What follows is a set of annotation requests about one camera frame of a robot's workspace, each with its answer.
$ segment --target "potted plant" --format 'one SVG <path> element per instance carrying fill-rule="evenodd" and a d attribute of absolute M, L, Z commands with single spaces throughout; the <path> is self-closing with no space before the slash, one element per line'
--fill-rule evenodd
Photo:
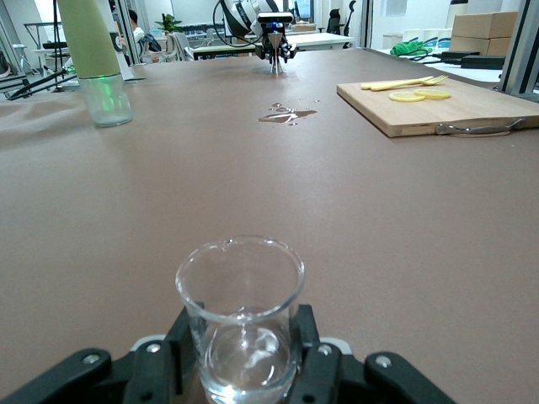
<path fill-rule="evenodd" d="M 178 32 L 183 32 L 184 30 L 182 29 L 182 27 L 179 27 L 178 24 L 181 23 L 181 21 L 177 21 L 176 18 L 171 15 L 171 14 L 161 14 L 163 16 L 163 21 L 156 21 L 156 24 L 159 25 L 159 27 L 163 30 L 163 31 L 167 31 L 167 32 L 174 32 L 174 31 L 178 31 Z"/>

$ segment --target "clear glass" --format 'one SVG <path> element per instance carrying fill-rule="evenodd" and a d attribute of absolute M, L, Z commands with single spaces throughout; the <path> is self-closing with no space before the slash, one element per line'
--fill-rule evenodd
<path fill-rule="evenodd" d="M 286 396 L 301 360 L 304 279 L 303 261 L 268 237 L 208 243 L 184 260 L 176 287 L 209 402 L 275 404 Z"/>
<path fill-rule="evenodd" d="M 96 126 L 117 126 L 133 119 L 121 74 L 79 78 L 78 83 Z"/>

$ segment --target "person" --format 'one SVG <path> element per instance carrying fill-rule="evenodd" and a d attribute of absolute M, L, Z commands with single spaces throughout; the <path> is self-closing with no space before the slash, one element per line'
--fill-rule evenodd
<path fill-rule="evenodd" d="M 136 49 L 140 56 L 141 53 L 141 39 L 144 38 L 145 32 L 144 29 L 138 26 L 138 15 L 135 11 L 129 10 L 129 19 L 131 20 L 131 29 L 133 30 L 133 37 L 135 38 Z M 126 47 L 125 38 L 121 38 L 121 44 Z"/>

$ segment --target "white bottle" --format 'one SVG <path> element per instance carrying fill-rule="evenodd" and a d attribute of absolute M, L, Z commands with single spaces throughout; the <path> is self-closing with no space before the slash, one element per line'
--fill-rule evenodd
<path fill-rule="evenodd" d="M 453 28 L 456 15 L 466 14 L 468 10 L 468 0 L 451 0 L 449 13 L 447 14 L 446 28 Z"/>

